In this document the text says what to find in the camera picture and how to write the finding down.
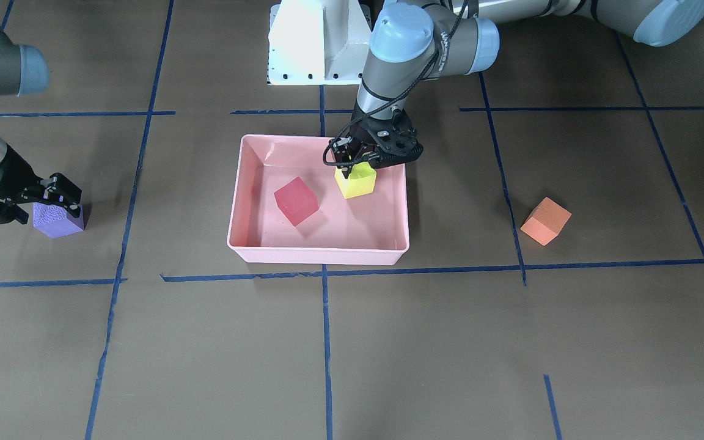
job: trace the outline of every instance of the wire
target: wire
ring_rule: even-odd
[[[452,39],[453,35],[455,35],[455,31],[458,29],[458,25],[461,23],[461,19],[463,18],[463,13],[466,11],[466,7],[469,5],[469,0],[463,0],[463,5],[461,6],[461,12],[458,12],[458,17],[455,19],[455,23],[453,23],[452,30],[450,30],[450,34],[447,36],[447,41],[449,44],[450,39]],[[333,144],[340,141],[341,137],[346,133],[347,130],[349,130],[355,123],[360,122],[361,120],[364,120],[367,117],[371,117],[374,114],[377,114],[380,111],[383,111],[383,109],[389,108],[392,106],[394,103],[397,103],[398,101],[402,100],[403,98],[406,98],[409,92],[413,91],[413,89],[417,86],[420,81],[427,79],[428,78],[428,72],[433,69],[433,66],[436,65],[436,61],[439,59],[439,52],[436,51],[433,53],[433,56],[431,56],[431,59],[428,61],[428,64],[425,64],[425,67],[422,69],[422,72],[420,72],[420,75],[417,76],[417,78],[414,78],[414,81],[409,84],[409,87],[403,92],[400,92],[397,97],[392,98],[388,102],[384,103],[382,106],[376,109],[372,109],[372,111],[366,112],[365,114],[354,118],[353,120],[350,120],[346,125],[344,125],[344,128],[342,128],[338,134],[333,138],[330,139],[328,142],[328,147],[324,149],[324,154],[322,155],[322,162],[324,162],[325,165],[330,165],[334,167],[352,167],[354,165],[360,164],[361,162],[365,161],[364,157],[365,156],[360,156],[360,158],[357,159],[352,159],[352,161],[346,161],[346,162],[329,162],[327,161],[327,155],[330,150],[333,148]]]

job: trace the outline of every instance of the floor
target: floor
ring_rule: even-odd
[[[355,95],[265,84],[272,3],[0,0],[53,76],[0,135],[89,215],[0,226],[0,439],[704,438],[704,22],[502,30],[410,97],[395,266],[249,265],[240,137],[335,133]],[[542,247],[546,196],[573,217]]]

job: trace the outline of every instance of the purple cube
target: purple cube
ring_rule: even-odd
[[[51,238],[68,236],[83,231],[83,207],[78,218],[64,208],[55,205],[35,203],[31,211],[34,228]]]

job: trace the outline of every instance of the pink plastic bin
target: pink plastic bin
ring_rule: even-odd
[[[241,139],[227,245],[251,263],[393,265],[409,248],[406,168],[377,170],[374,192],[344,199],[322,164],[329,137]],[[299,177],[319,211],[293,226],[273,193]]]

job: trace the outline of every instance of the foam block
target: foam block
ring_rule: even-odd
[[[344,178],[341,168],[336,168],[335,182],[345,199],[370,194],[374,192],[376,170],[368,162],[362,162],[352,167],[349,178]]]
[[[319,211],[317,195],[299,177],[278,189],[273,195],[276,196],[276,205],[293,226],[298,226],[309,215]]]
[[[31,209],[34,228],[51,238],[59,238],[83,231],[83,207],[78,218],[73,217],[64,208],[55,205],[35,203]]]
[[[545,197],[531,211],[520,230],[544,246],[559,235],[571,216],[571,212]]]

